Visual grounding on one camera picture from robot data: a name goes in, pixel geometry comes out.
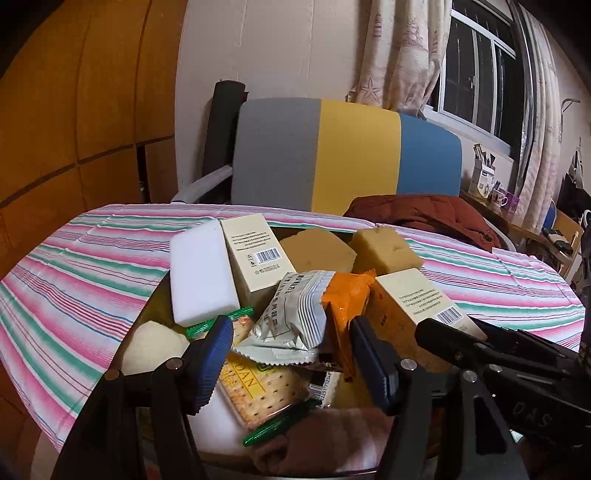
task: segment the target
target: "striped tablecloth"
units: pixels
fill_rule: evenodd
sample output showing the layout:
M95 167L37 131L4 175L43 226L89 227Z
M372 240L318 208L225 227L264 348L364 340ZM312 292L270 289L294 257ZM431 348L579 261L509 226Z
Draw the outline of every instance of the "striped tablecloth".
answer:
M110 205L64 225L0 283L0 359L57 449L169 268L170 238L211 218L261 212L272 226L353 232L365 220L220 205ZM464 311L577 348L584 308L539 260L397 228L423 273Z

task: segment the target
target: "windowsill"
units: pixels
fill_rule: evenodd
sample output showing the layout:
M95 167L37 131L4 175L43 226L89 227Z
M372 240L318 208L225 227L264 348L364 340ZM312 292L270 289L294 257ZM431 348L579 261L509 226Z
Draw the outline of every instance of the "windowsill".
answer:
M436 112L433 110L433 107L429 105L425 106L423 114L432 124L436 124L452 133L466 137L474 143L479 143L484 149L491 150L495 154L503 155L503 157L513 163L513 159L509 156L511 154L511 147L500 138L479 128L472 127L467 123L460 122L451 116Z

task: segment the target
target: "window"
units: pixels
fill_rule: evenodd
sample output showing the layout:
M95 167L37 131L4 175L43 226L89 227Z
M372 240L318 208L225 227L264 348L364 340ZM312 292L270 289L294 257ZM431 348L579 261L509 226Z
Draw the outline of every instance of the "window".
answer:
M500 139L505 148L499 150L508 150L515 116L522 115L522 84L507 21L476 0L453 0L446 56L428 102L437 113L427 117L443 115L445 122Z

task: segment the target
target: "brown puffer jacket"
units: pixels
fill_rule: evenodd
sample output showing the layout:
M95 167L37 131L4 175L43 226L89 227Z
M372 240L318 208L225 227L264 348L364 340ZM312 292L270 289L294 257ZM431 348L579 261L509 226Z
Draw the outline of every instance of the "brown puffer jacket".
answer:
M440 233L488 252L501 247L495 231L471 205L447 195L375 195L353 200L345 217Z

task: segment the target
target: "window frame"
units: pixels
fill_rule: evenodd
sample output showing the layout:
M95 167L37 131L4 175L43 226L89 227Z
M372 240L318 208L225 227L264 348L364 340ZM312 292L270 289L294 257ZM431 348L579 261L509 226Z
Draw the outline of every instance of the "window frame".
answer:
M485 4L479 2L478 0L472 0L474 3L480 5L483 8L486 8L490 13L494 14L496 18L500 21L506 23L507 25L511 26L510 23L500 16L497 12L488 8ZM452 18L455 18L457 21L464 23L470 29L472 29L472 39L474 41L474 52L475 52L475 76L474 76L474 83L475 83L475 95L474 95L474 105L477 107L478 105L478 87L479 87L479 59L478 59L478 48L477 48L477 40L476 40L476 33L478 32L486 39L488 39L491 43L491 51L493 52L492 55L492 81L493 81L493 111L492 111L492 120L491 120L491 130L487 131L479 126L476 125L476 118L478 115L478 109L473 109L472 114L472 121L469 122L453 113L446 112L443 109L444 100L445 100L445 78L446 78L446 63L447 63L447 55L443 57L443 61L441 63L441 72L439 74L439 94L437 95L437 105L436 108L430 105L426 105L424 109L424 114L427 120L431 121L432 123L438 124L444 128L449 128L451 130L456 131L460 135L464 135L469 137L470 139L482 143L486 145L488 148L495 150L497 153L501 155L505 155L509 157L511 153L511 146L506 143L505 141L501 140L499 137L495 136L495 127L496 127L496 106L498 103L498 62L497 62L497 53L496 48L500 48L503 50L507 55L509 55L514 60L517 60L517 53L513 48L503 42L500 38L498 38L493 33L489 32L486 28L476 23L474 20L468 18L464 14L452 10Z

